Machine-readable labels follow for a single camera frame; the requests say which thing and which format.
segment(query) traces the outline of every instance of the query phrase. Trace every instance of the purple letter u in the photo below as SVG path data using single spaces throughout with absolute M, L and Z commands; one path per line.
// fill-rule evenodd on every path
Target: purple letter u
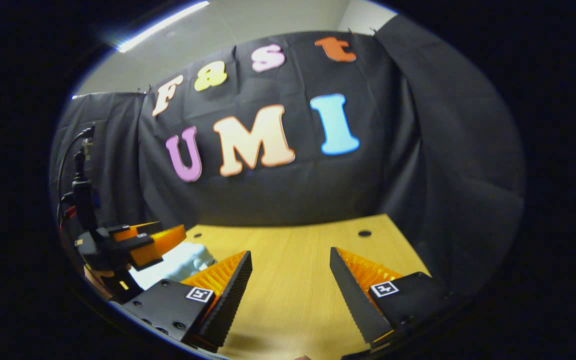
M 190 161 L 192 165 L 188 168 L 181 162 L 181 155 L 179 154 L 179 136 L 174 135 L 166 141 L 166 148 L 170 152 L 170 160 L 176 175 L 186 183 L 194 182 L 202 175 L 202 162 L 199 158 L 199 151 L 197 150 L 197 142 L 195 141 L 195 134 L 197 128 L 192 126 L 183 130 L 181 138 L 185 140 L 188 145 L 188 153 L 190 153 Z

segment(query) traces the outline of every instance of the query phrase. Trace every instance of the red wire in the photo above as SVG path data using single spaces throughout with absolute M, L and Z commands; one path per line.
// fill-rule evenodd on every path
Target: red wire
M 77 215 L 77 210 L 75 210 L 74 206 L 71 206 L 69 209 L 66 210 L 66 216 L 64 219 L 61 220 L 59 223 L 59 231 L 64 231 L 64 223 L 73 218 L 73 216 Z

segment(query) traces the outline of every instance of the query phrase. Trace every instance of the blue letter i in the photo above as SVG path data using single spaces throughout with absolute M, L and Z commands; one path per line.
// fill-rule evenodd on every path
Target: blue letter i
M 344 104 L 346 97 L 340 93 L 317 96 L 310 100 L 310 107 L 319 112 L 326 134 L 326 141 L 321 146 L 321 152 L 325 155 L 341 155 L 359 148 L 359 139 L 350 133 Z

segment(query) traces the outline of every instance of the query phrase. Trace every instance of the white cloth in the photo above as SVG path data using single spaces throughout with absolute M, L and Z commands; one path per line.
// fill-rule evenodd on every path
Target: white cloth
M 144 290 L 162 279 L 183 281 L 216 261 L 203 244 L 183 241 L 162 256 L 163 261 L 149 268 L 129 270 L 130 275 Z

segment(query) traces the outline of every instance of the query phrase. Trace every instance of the cable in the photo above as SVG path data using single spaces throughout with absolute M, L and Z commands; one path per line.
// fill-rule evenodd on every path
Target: cable
M 74 206 L 71 206 L 70 208 L 68 208 L 66 210 L 66 217 L 62 217 L 61 221 L 59 221 L 59 231 L 63 232 L 64 229 L 64 224 L 66 224 L 66 221 L 69 221 L 70 219 L 72 219 L 75 215 L 77 215 L 77 210 L 75 209 Z
M 66 152 L 64 153 L 63 157 L 61 158 L 61 163 L 59 164 L 59 173 L 57 174 L 57 224 L 61 226 L 62 223 L 62 173 L 64 172 L 64 163 L 66 162 L 66 157 L 68 157 L 68 152 L 73 147 L 73 144 L 78 139 L 82 137 L 91 138 L 95 134 L 95 125 L 83 130 L 74 139 L 70 142 L 70 145 L 66 148 Z

